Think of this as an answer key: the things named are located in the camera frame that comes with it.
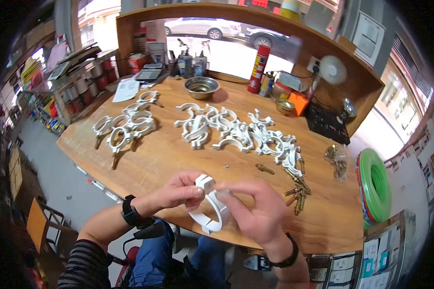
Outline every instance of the wall sign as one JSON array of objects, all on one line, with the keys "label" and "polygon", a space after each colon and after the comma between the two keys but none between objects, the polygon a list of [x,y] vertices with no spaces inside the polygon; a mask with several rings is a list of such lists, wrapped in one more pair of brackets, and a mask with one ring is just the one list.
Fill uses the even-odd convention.
[{"label": "wall sign", "polygon": [[384,26],[360,11],[359,22],[352,42],[357,46],[355,55],[371,67],[374,66],[380,53],[385,31]]}]

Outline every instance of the parked car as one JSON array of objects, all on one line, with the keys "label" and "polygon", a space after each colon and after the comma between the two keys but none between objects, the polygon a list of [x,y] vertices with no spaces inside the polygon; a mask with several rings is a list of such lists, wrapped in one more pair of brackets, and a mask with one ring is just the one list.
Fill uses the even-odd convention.
[{"label": "parked car", "polygon": [[241,32],[241,24],[234,21],[202,18],[181,17],[164,23],[166,36],[171,34],[207,35],[210,39],[218,40],[222,37],[236,37]]},{"label": "parked car", "polygon": [[247,28],[247,31],[246,37],[256,49],[259,49],[260,45],[283,49],[288,39],[288,36],[284,34],[263,28]]}]

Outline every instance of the car wheel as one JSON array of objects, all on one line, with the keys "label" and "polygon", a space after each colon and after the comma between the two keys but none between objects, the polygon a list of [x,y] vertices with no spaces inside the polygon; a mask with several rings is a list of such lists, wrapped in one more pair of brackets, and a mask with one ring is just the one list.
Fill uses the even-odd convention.
[{"label": "car wheel", "polygon": [[210,39],[219,40],[222,37],[222,32],[217,28],[212,28],[207,32]]},{"label": "car wheel", "polygon": [[261,46],[261,45],[265,45],[265,46],[272,48],[272,41],[266,37],[263,37],[263,36],[256,38],[254,40],[254,47],[256,49],[259,49],[259,46]]}]

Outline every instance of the person's left hand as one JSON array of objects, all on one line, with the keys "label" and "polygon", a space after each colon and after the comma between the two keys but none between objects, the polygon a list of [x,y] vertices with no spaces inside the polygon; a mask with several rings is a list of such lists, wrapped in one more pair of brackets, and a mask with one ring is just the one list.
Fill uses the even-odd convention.
[{"label": "person's left hand", "polygon": [[191,212],[199,207],[204,200],[204,190],[195,185],[194,181],[204,171],[188,170],[175,173],[157,191],[151,193],[151,203],[160,211],[165,208],[174,208],[185,204],[186,211]]}]

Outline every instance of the wooden table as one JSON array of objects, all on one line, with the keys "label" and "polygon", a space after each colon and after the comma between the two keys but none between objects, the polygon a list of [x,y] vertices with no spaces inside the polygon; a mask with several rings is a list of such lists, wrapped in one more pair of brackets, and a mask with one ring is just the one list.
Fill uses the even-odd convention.
[{"label": "wooden table", "polygon": [[[155,86],[154,89],[161,93],[159,99],[164,105],[164,108],[156,105],[150,107],[158,129],[143,137],[135,152],[130,151],[130,145],[127,145],[121,151],[117,169],[114,171],[110,169],[112,151],[105,142],[107,136],[103,137],[100,148],[95,150],[92,126],[103,116],[120,115],[121,110],[132,104],[135,99],[113,103],[110,97],[102,103],[109,95],[105,99],[98,98],[98,103],[102,103],[98,109],[71,124],[57,144],[77,165],[122,197],[130,194],[141,197],[154,192],[171,174],[184,169],[204,170],[213,176],[216,182],[261,178],[283,194],[292,189],[294,183],[281,165],[274,164],[273,156],[259,156],[254,150],[241,153],[232,145],[216,151],[212,144],[218,142],[220,134],[215,129],[210,129],[211,140],[204,145],[204,149],[194,151],[190,143],[181,138],[182,129],[174,128],[176,120],[188,118],[186,112],[177,112],[175,107],[187,102],[197,103],[202,108],[206,103],[211,103],[219,109],[224,106],[237,113],[239,119],[246,123],[251,123],[247,117],[248,112],[254,112],[254,109],[258,108],[261,117],[273,118],[273,130],[281,130],[285,135],[296,136],[305,160],[305,180],[312,190],[312,195],[307,197],[304,211],[299,216],[294,215],[295,204],[290,206],[290,214],[284,229],[297,240],[303,253],[361,250],[363,220],[353,162],[349,164],[347,181],[336,181],[333,177],[333,167],[322,159],[326,148],[335,142],[309,131],[304,118],[281,115],[270,99],[248,93],[245,86],[221,80],[219,82],[222,89],[208,101],[192,99],[183,88],[183,80],[168,78]],[[257,170],[255,163],[266,165],[275,171],[275,175]],[[252,206],[251,197],[236,195],[246,205]],[[203,202],[201,208],[204,213],[212,215],[212,207],[207,202]],[[162,210],[156,216],[203,234],[201,226],[187,214],[184,205]],[[233,218],[221,231],[210,236],[236,245],[260,248],[253,240],[241,235]]]}]

